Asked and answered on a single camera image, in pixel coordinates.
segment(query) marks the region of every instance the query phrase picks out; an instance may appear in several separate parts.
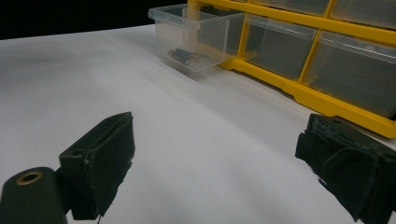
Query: clear plastic box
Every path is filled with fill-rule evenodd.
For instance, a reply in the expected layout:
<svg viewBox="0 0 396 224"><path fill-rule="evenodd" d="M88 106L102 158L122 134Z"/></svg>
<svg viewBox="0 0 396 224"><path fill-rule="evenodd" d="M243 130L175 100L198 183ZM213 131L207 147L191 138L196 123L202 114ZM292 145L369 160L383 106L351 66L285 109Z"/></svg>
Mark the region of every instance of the clear plastic box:
<svg viewBox="0 0 396 224"><path fill-rule="evenodd" d="M187 4L148 11L155 20L158 53L193 72L236 56L245 15L236 10L201 9L207 12Z"/></svg>
<svg viewBox="0 0 396 224"><path fill-rule="evenodd" d="M253 4L321 16L326 11L329 0L253 0Z"/></svg>
<svg viewBox="0 0 396 224"><path fill-rule="evenodd" d="M321 32L304 84L392 119L396 115L396 48Z"/></svg>
<svg viewBox="0 0 396 224"><path fill-rule="evenodd" d="M317 29L254 15L246 15L246 22L250 26L244 60L297 80Z"/></svg>
<svg viewBox="0 0 396 224"><path fill-rule="evenodd" d="M332 18L396 29L396 0L337 0Z"/></svg>

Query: yellow storage drawer unit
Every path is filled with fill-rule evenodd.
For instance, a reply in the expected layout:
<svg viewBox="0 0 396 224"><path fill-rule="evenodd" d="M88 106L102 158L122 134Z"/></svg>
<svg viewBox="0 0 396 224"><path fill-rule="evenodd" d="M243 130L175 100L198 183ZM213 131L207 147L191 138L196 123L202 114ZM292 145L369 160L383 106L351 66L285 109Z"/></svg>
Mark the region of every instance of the yellow storage drawer unit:
<svg viewBox="0 0 396 224"><path fill-rule="evenodd" d="M198 44L187 49L198 49L207 57L211 50L222 52L222 60L211 60L210 65L223 61L223 68L278 87L321 114L396 138L395 1L189 0L199 13L210 14L205 8L213 7L246 16L240 37L235 38L239 44L228 43L235 29L220 41L223 49L216 41L202 41L197 32ZM219 26L213 34L227 23L220 22L228 20L224 15L214 14ZM226 46L237 50L231 53Z"/></svg>

